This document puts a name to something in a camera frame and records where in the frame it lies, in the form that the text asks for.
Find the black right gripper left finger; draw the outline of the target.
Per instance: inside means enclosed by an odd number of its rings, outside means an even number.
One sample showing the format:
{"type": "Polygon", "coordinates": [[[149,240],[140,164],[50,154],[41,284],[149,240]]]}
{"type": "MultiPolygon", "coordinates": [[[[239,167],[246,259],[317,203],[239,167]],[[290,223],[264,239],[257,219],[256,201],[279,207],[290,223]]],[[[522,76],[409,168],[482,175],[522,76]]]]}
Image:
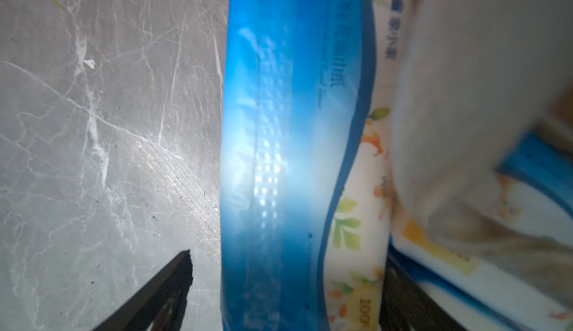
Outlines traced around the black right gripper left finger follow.
{"type": "Polygon", "coordinates": [[[95,330],[180,330],[192,272],[190,252],[183,250],[95,330]]]}

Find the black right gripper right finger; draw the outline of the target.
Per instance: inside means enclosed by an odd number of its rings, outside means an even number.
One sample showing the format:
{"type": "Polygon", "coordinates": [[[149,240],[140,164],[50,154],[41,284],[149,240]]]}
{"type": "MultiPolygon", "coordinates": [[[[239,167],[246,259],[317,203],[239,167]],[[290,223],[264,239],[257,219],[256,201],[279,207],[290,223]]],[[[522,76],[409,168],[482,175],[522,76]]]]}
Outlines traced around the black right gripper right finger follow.
{"type": "Polygon", "coordinates": [[[389,331],[465,330],[414,283],[392,256],[386,261],[379,324],[389,331]]]}

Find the blue tissue pack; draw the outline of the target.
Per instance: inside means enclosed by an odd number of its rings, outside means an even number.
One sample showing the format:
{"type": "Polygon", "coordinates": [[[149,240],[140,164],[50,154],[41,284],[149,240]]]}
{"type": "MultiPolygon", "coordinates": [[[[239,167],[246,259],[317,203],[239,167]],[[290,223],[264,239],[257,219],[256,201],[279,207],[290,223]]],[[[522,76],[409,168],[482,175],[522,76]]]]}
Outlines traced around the blue tissue pack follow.
{"type": "Polygon", "coordinates": [[[572,328],[572,163],[532,134],[444,207],[392,212],[391,253],[476,330],[572,328]]]}
{"type": "Polygon", "coordinates": [[[379,330],[413,0],[229,0],[225,330],[379,330]]]}

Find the cream floral canvas bag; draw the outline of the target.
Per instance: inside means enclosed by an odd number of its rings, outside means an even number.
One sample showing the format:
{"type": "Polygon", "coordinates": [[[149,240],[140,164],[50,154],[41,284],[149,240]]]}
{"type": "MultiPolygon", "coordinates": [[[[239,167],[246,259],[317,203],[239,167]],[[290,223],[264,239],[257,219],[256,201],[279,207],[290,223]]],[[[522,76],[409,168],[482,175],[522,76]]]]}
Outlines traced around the cream floral canvas bag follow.
{"type": "Polygon", "coordinates": [[[390,124],[401,205],[473,187],[572,85],[572,0],[419,0],[390,124]]]}

